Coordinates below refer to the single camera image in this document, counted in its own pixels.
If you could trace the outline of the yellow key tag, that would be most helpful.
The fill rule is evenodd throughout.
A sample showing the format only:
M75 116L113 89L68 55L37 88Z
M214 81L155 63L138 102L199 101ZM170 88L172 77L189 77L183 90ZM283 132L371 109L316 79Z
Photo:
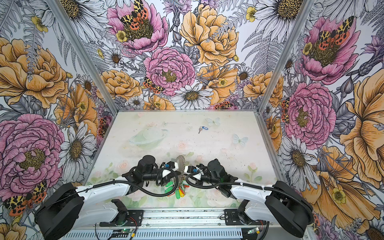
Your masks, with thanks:
M179 188L179 193L180 193L181 198L183 198L185 196L185 192L183 191L182 188Z

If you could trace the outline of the key with blue tag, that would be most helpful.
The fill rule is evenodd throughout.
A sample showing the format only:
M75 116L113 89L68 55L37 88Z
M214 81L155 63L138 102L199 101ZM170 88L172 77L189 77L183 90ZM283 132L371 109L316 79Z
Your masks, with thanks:
M202 131L207 131L208 129L209 129L209 128L204 127L204 126L199 127L199 134L200 134Z

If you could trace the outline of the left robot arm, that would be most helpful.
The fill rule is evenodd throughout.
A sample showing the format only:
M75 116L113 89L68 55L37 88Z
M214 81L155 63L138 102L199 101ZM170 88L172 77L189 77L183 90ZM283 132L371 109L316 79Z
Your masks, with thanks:
M35 223L45 240L59 240L73 229L92 224L123 226L130 219L120 198L136 191L159 197L144 189L144 184L154 181L164 186L177 177L178 167L175 162L158 166L153 156L146 155L116 179L80 187L64 184L36 211Z

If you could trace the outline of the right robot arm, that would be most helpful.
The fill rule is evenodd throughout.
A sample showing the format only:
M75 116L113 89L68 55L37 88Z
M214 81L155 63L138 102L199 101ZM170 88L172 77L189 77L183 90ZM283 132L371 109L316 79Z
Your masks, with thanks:
M186 182L198 189L215 189L224 197L240 200L236 210L226 210L227 225L278 223L286 232L302 238L314 223L313 207L285 182L257 185L228 174L215 159L207 166L199 164L184 169Z

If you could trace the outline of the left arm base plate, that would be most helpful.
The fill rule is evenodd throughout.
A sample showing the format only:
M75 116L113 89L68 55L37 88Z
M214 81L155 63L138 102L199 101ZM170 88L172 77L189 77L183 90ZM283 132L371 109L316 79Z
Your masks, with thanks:
M100 227L140 227L144 217L143 210L119 212L111 222L101 222Z

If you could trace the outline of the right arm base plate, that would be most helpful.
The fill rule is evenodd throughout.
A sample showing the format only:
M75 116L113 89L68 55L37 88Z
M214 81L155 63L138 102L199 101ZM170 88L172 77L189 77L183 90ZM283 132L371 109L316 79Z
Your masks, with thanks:
M238 209L224 209L224 221L226 226L261 226L266 221L252 220L244 211Z

